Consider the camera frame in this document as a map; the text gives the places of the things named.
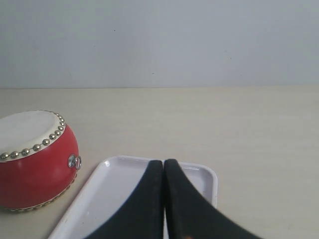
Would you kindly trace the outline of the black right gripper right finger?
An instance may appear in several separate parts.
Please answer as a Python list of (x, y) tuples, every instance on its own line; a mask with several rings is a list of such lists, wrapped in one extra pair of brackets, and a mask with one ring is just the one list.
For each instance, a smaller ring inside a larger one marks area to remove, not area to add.
[(213, 207), (175, 159), (164, 162), (164, 205), (170, 239), (258, 239)]

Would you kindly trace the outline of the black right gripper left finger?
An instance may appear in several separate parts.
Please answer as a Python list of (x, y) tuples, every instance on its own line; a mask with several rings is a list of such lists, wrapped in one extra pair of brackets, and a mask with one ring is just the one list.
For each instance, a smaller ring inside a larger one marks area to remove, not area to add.
[(152, 160), (121, 207), (88, 239), (162, 238), (162, 162)]

